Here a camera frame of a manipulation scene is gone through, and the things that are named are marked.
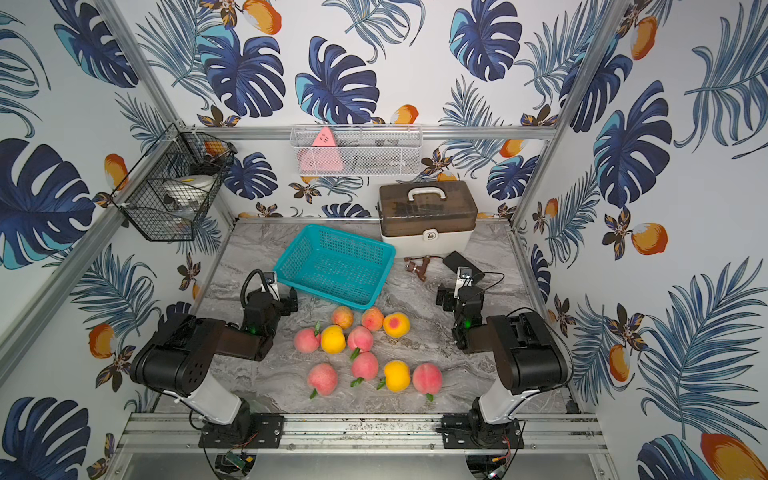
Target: black wire basket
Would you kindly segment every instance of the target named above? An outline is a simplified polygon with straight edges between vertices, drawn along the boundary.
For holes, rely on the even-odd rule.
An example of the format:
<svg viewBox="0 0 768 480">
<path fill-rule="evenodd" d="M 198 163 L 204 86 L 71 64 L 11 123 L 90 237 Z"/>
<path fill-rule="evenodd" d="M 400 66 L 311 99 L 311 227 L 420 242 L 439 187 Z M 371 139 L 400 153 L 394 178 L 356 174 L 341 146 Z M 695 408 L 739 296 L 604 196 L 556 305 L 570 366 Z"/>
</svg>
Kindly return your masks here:
<svg viewBox="0 0 768 480">
<path fill-rule="evenodd" d="M 231 143 L 209 134 L 192 131 L 174 136 L 173 132 L 169 135 L 171 128 L 176 131 L 171 125 L 161 137 L 170 141 L 156 141 L 142 157 L 163 148 L 160 159 L 131 195 L 117 204 L 150 242 L 194 240 L 237 153 Z M 122 190 L 130 175 L 128 172 L 113 196 Z"/>
</svg>

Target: storage box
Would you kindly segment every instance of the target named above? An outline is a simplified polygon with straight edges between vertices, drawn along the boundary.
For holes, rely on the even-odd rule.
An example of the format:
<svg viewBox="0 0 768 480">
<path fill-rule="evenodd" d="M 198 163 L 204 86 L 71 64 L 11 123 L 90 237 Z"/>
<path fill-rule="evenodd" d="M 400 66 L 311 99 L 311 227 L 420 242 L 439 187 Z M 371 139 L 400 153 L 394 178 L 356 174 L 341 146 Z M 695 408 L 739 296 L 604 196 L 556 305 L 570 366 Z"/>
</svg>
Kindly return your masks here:
<svg viewBox="0 0 768 480">
<path fill-rule="evenodd" d="M 478 208 L 463 181 L 382 185 L 382 241 L 397 257 L 463 251 L 475 231 Z"/>
</svg>

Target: white toolbox handle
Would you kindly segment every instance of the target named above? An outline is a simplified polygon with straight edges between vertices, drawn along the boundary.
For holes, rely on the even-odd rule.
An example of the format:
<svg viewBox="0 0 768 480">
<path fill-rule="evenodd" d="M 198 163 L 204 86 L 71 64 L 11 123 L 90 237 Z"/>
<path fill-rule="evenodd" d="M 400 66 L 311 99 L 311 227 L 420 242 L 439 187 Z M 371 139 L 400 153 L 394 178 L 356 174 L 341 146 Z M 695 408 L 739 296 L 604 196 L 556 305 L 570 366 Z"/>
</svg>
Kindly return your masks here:
<svg viewBox="0 0 768 480">
<path fill-rule="evenodd" d="M 418 194 L 438 194 L 440 195 L 441 200 L 445 200 L 445 192 L 442 191 L 442 188 L 418 187 L 418 188 L 412 188 L 411 190 L 408 190 L 408 201 L 413 202 L 414 195 L 418 195 Z"/>
</svg>

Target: blue monstera leaf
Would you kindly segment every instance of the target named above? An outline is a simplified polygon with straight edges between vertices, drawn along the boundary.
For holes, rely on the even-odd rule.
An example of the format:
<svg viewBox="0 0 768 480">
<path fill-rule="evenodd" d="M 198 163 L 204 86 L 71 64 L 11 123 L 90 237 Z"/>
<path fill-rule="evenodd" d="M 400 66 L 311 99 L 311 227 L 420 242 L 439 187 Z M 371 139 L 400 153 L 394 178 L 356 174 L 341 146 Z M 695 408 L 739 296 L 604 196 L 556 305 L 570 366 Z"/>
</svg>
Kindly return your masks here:
<svg viewBox="0 0 768 480">
<path fill-rule="evenodd" d="M 325 38 L 312 37 L 310 68 L 314 75 L 296 76 L 301 109 L 330 124 L 368 123 L 379 101 L 376 73 L 353 70 L 366 63 L 360 57 L 346 55 L 346 50 L 338 45 L 328 45 L 321 61 L 320 47 L 325 42 Z"/>
<path fill-rule="evenodd" d="M 644 444 L 637 462 L 640 480 L 718 480 L 704 460 L 674 435 Z"/>
<path fill-rule="evenodd" d="M 83 465 L 91 437 L 88 410 L 73 412 L 78 404 L 72 400 L 40 399 L 26 412 L 20 429 L 32 400 L 18 399 L 8 412 L 2 448 L 14 460 L 0 459 L 0 478 L 77 480 L 76 465 Z"/>
<path fill-rule="evenodd" d="M 240 53 L 240 39 L 223 25 L 197 37 L 197 50 L 210 87 L 224 104 L 241 117 L 269 117 L 283 108 L 286 85 L 277 40 L 249 38 Z"/>
<path fill-rule="evenodd" d="M 232 167 L 224 173 L 224 186 L 233 194 L 248 200 L 264 198 L 277 190 L 277 175 L 272 172 L 263 154 L 256 152 L 245 157 L 243 163 L 235 160 Z"/>
<path fill-rule="evenodd" d="M 550 282 L 552 281 L 552 273 L 547 270 L 547 266 L 547 259 L 538 249 L 538 245 L 534 243 L 533 250 L 531 250 L 531 269 L 538 284 L 538 291 L 545 302 L 549 298 Z"/>
<path fill-rule="evenodd" d="M 624 112 L 615 111 L 594 142 L 600 193 L 619 208 L 648 192 L 670 161 L 666 150 L 648 141 L 672 141 L 672 127 L 664 120 L 669 113 L 667 101 L 656 98 L 643 109 L 651 97 L 663 91 L 660 81 L 650 84 L 632 105 L 626 121 Z"/>
<path fill-rule="evenodd" d="M 594 73 L 594 77 L 589 84 L 587 93 L 581 99 L 578 111 L 571 121 L 571 127 L 576 133 L 580 131 L 589 131 L 592 127 L 592 122 L 600 120 L 605 113 L 605 108 L 608 106 L 608 102 L 613 101 L 616 97 L 616 93 L 621 86 L 621 78 L 618 76 L 618 71 L 621 71 L 624 80 L 627 80 L 630 72 L 632 71 L 632 60 L 625 55 L 616 55 L 611 57 L 616 51 L 619 38 L 616 37 L 608 46 L 608 50 L 603 55 L 603 60 L 600 62 L 598 70 Z M 567 100 L 568 94 L 574 86 L 576 81 L 576 75 L 581 69 L 581 63 L 584 61 L 584 56 L 587 53 L 587 43 L 580 50 L 576 60 L 574 60 L 571 70 L 563 80 L 563 86 L 560 89 L 560 106 L 564 106 Z"/>
<path fill-rule="evenodd" d="M 0 141 L 0 263 L 9 269 L 70 247 L 85 234 L 95 207 L 74 165 L 48 145 L 39 145 L 14 169 L 28 145 L 18 138 Z"/>
<path fill-rule="evenodd" d="M 139 83 L 118 41 L 93 5 L 78 0 L 51 0 L 51 5 L 66 22 L 57 23 L 53 29 L 85 73 L 121 88 Z"/>
<path fill-rule="evenodd" d="M 323 213 L 328 218 L 370 218 L 371 213 L 358 204 L 323 205 Z"/>
<path fill-rule="evenodd" d="M 510 2 L 472 0 L 471 14 L 460 8 L 453 15 L 451 53 L 481 80 L 504 78 L 520 51 L 522 25 L 509 20 L 517 16 Z"/>
<path fill-rule="evenodd" d="M 488 175 L 488 195 L 496 200 L 520 197 L 531 179 L 538 163 L 538 155 L 524 162 L 518 155 L 505 160 L 491 169 Z"/>
</svg>

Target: blue palm leaf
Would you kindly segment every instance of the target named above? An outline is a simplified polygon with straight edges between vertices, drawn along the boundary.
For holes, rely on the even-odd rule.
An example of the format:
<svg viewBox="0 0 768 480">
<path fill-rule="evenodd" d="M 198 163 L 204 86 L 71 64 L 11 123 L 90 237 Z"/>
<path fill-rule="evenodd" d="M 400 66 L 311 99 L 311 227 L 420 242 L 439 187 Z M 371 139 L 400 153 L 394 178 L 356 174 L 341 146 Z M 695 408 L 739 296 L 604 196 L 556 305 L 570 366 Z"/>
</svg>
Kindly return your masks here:
<svg viewBox="0 0 768 480">
<path fill-rule="evenodd" d="M 587 295 L 584 295 L 584 304 L 586 308 L 579 305 L 578 314 L 575 315 L 576 343 L 571 351 L 574 357 L 573 380 L 581 398 L 597 405 L 603 391 L 613 398 L 611 390 L 623 392 L 629 382 L 622 386 L 614 384 L 608 371 L 609 354 L 616 339 L 608 329 L 611 319 L 604 315 L 605 307 L 602 313 L 596 313 Z"/>
<path fill-rule="evenodd" d="M 672 127 L 661 119 L 669 113 L 667 101 L 656 98 L 643 109 L 651 97 L 663 91 L 660 81 L 650 84 L 632 105 L 626 125 L 624 112 L 616 110 L 594 142 L 594 167 L 600 192 L 608 203 L 619 208 L 648 192 L 670 161 L 666 150 L 648 141 L 651 137 L 665 144 L 672 141 Z"/>
<path fill-rule="evenodd" d="M 357 197 L 354 190 L 362 188 L 362 177 L 320 177 L 317 179 L 317 187 L 327 188 L 328 194 L 346 195 L 351 202 Z"/>
<path fill-rule="evenodd" d="M 762 326 L 740 320 L 757 316 L 750 307 L 766 306 L 756 295 L 768 288 L 748 288 L 755 280 L 763 262 L 745 278 L 749 258 L 729 277 L 730 264 L 723 268 L 717 285 L 702 274 L 707 288 L 705 301 L 699 280 L 693 277 L 685 290 L 675 286 L 670 291 L 672 309 L 667 310 L 667 322 L 651 317 L 654 326 L 639 333 L 650 334 L 657 343 L 644 351 L 640 373 L 648 383 L 641 390 L 650 396 L 641 401 L 643 412 L 655 405 L 663 414 L 680 423 L 682 438 L 686 427 L 701 432 L 719 432 L 736 437 L 736 431 L 755 438 L 745 426 L 765 429 L 765 426 L 743 412 L 756 404 L 720 395 L 725 392 L 755 391 L 749 386 L 728 380 L 735 379 L 752 366 L 743 361 L 757 353 L 747 347 L 759 338 L 746 333 Z"/>
<path fill-rule="evenodd" d="M 0 459 L 0 477 L 8 480 L 77 480 L 91 437 L 88 409 L 72 400 L 39 399 L 27 412 L 32 397 L 13 402 L 2 436 L 2 448 L 14 460 Z"/>
<path fill-rule="evenodd" d="M 0 12 L 0 18 L 3 19 L 3 21 L 0 22 L 0 25 L 8 25 L 12 22 L 21 23 L 16 17 L 5 12 Z M 32 55 L 35 56 L 35 60 L 37 60 L 38 65 L 40 65 L 40 69 L 43 70 L 48 90 L 51 90 L 51 82 L 48 80 L 48 74 L 45 73 L 45 67 L 42 64 L 42 60 L 40 60 L 40 56 L 38 55 L 37 50 L 35 50 L 35 47 L 16 31 L 11 30 L 10 28 L 0 28 L 0 40 L 7 38 L 11 40 L 20 40 L 26 45 Z M 0 59 L 17 62 L 17 65 L 11 65 L 0 61 L 0 78 L 4 82 L 0 84 L 0 114 L 16 115 L 27 127 L 27 134 L 25 137 L 31 138 L 35 135 L 35 127 L 32 126 L 32 122 L 29 120 L 27 114 L 36 117 L 37 114 L 12 98 L 26 100 L 34 97 L 40 92 L 40 81 L 37 74 L 32 69 L 32 66 L 22 56 L 0 48 Z"/>
<path fill-rule="evenodd" d="M 301 109 L 330 124 L 368 123 L 379 101 L 376 73 L 352 70 L 366 63 L 360 57 L 346 55 L 346 50 L 338 45 L 328 45 L 320 61 L 320 47 L 325 42 L 322 37 L 310 40 L 310 68 L 314 76 L 306 73 L 296 76 L 296 96 Z"/>
<path fill-rule="evenodd" d="M 450 127 L 495 127 L 502 126 L 501 118 L 493 119 L 491 107 L 473 88 L 475 82 L 467 86 L 462 76 L 462 83 L 456 79 L 456 89 L 451 89 L 453 100 L 446 103 L 442 109 L 445 116 L 440 124 Z M 469 169 L 469 176 L 477 178 L 475 172 L 487 164 L 495 164 L 494 157 L 504 146 L 505 140 L 498 138 L 453 139 L 443 143 L 446 146 L 445 156 L 453 157 L 453 166 L 463 170 Z"/>
<path fill-rule="evenodd" d="M 18 138 L 0 141 L 0 235 L 5 235 L 0 263 L 8 269 L 42 260 L 80 240 L 95 207 L 78 170 L 48 145 L 38 145 L 24 166 L 16 167 L 28 145 Z"/>
<path fill-rule="evenodd" d="M 608 2 L 603 1 L 598 7 L 598 2 L 599 0 L 588 0 L 587 3 L 580 3 L 570 22 L 568 12 L 565 12 L 562 28 L 559 31 L 560 17 L 555 19 L 552 28 L 542 23 L 544 37 L 542 38 L 538 33 L 535 34 L 538 45 L 530 41 L 525 42 L 531 49 L 533 59 L 518 60 L 516 65 L 524 65 L 533 71 L 534 77 L 525 84 L 533 83 L 536 91 L 542 96 L 541 103 L 535 108 L 554 102 L 555 95 L 560 93 L 563 80 L 571 70 L 576 57 L 586 51 L 608 6 Z"/>
<path fill-rule="evenodd" d="M 381 48 L 384 58 L 386 51 L 384 43 L 397 45 L 403 43 L 411 32 L 411 18 L 397 4 L 411 4 L 421 7 L 419 29 L 409 46 L 413 45 L 416 37 L 424 26 L 426 9 L 422 0 L 325 0 L 323 6 L 339 7 L 352 19 L 352 24 L 344 33 L 354 28 L 360 39 L 373 47 L 373 58 L 368 63 L 374 63 L 379 58 Z"/>
<path fill-rule="evenodd" d="M 264 198 L 277 190 L 277 175 L 272 172 L 272 165 L 265 160 L 264 154 L 255 152 L 245 160 L 235 159 L 230 169 L 224 172 L 224 186 L 233 194 L 253 200 Z"/>
<path fill-rule="evenodd" d="M 197 255 L 214 255 L 221 247 L 221 230 L 219 220 L 205 217 L 195 231 L 194 240 L 188 242 L 168 242 L 176 244 L 176 253 Z"/>
<path fill-rule="evenodd" d="M 115 100 L 122 109 L 123 116 L 132 123 L 130 131 L 133 138 L 141 142 L 141 153 L 145 153 L 165 132 L 165 122 L 157 110 L 150 105 L 140 103 L 138 99 L 126 94 L 122 98 L 116 94 Z"/>
<path fill-rule="evenodd" d="M 78 0 L 51 0 L 51 5 L 66 23 L 53 29 L 82 71 L 120 88 L 138 85 L 134 69 L 93 5 Z"/>
<path fill-rule="evenodd" d="M 70 295 L 73 303 L 84 312 L 93 313 L 84 323 L 107 323 L 120 339 L 118 351 L 123 348 L 125 337 L 133 330 L 141 336 L 139 327 L 152 313 L 161 315 L 155 306 L 159 300 L 152 300 L 157 275 L 142 262 L 133 263 L 133 255 L 120 263 L 120 257 L 112 255 L 110 244 L 94 260 L 83 274 Z M 151 276 L 138 276 L 139 269 L 149 270 Z"/>
<path fill-rule="evenodd" d="M 200 7 L 199 0 L 161 0 L 157 13 L 149 14 L 147 26 L 139 25 L 138 37 L 144 42 L 139 46 L 154 58 L 149 58 L 151 67 L 166 71 L 177 84 L 203 100 L 207 110 L 212 100 L 213 89 L 203 70 L 200 53 L 197 51 L 197 37 L 216 25 L 221 25 L 218 12 Z"/>
<path fill-rule="evenodd" d="M 598 176 L 590 168 L 584 172 L 571 189 L 560 197 L 558 214 L 549 221 L 549 231 L 546 237 L 549 250 L 552 252 L 552 264 L 558 260 L 566 263 L 571 259 L 571 265 L 578 258 L 579 244 L 584 244 L 581 230 L 593 223 L 598 213 L 594 207 L 600 201 Z"/>
<path fill-rule="evenodd" d="M 508 20 L 517 16 L 505 0 L 472 0 L 471 14 L 460 8 L 453 15 L 451 53 L 480 80 L 504 78 L 520 51 L 523 27 Z"/>
<path fill-rule="evenodd" d="M 720 48 L 717 56 L 700 46 L 693 52 L 704 60 L 704 80 L 701 87 L 686 91 L 696 94 L 694 101 L 694 130 L 675 147 L 684 147 L 699 134 L 698 148 L 707 134 L 711 119 L 712 136 L 721 145 L 739 145 L 757 135 L 768 122 L 768 5 L 753 0 L 744 24 L 744 7 L 739 4 L 739 18 L 731 35 L 730 22 L 720 18 Z M 740 124 L 750 132 L 739 133 Z M 741 158 L 761 148 L 733 158 Z"/>
<path fill-rule="evenodd" d="M 709 465 L 674 435 L 644 443 L 637 461 L 640 480 L 718 480 Z"/>
<path fill-rule="evenodd" d="M 522 196 L 525 186 L 538 163 L 538 155 L 524 162 L 518 155 L 503 161 L 491 169 L 488 174 L 488 195 L 496 200 L 508 200 Z"/>
<path fill-rule="evenodd" d="M 272 37 L 248 38 L 240 53 L 240 39 L 223 25 L 208 28 L 197 37 L 197 50 L 208 79 L 219 99 L 244 117 L 269 117 L 283 108 L 286 86 L 283 63 L 270 53 L 280 53 Z"/>
<path fill-rule="evenodd" d="M 547 270 L 547 260 L 536 243 L 533 244 L 533 250 L 531 250 L 531 268 L 538 284 L 538 291 L 546 303 L 549 298 L 549 283 L 552 280 L 552 274 Z"/>
<path fill-rule="evenodd" d="M 571 121 L 571 127 L 576 133 L 580 131 L 589 131 L 592 127 L 592 122 L 600 120 L 605 113 L 605 108 L 608 102 L 611 102 L 616 97 L 616 93 L 621 86 L 621 79 L 619 78 L 617 71 L 621 71 L 624 80 L 627 80 L 630 72 L 632 71 L 632 60 L 625 55 L 616 55 L 611 57 L 616 51 L 616 47 L 619 42 L 618 35 L 614 38 L 611 44 L 608 46 L 605 55 L 603 55 L 603 61 L 600 63 L 598 70 L 594 73 L 594 77 L 589 84 L 587 93 L 584 94 L 584 98 L 581 99 L 578 111 Z M 584 56 L 587 50 L 579 51 L 576 59 L 571 66 L 571 71 L 563 80 L 563 86 L 560 90 L 560 106 L 565 104 L 568 99 L 568 93 L 573 88 L 576 75 L 581 68 L 581 63 L 584 61 Z"/>
<path fill-rule="evenodd" d="M 371 213 L 361 205 L 351 203 L 323 205 L 323 213 L 328 218 L 370 218 Z"/>
</svg>

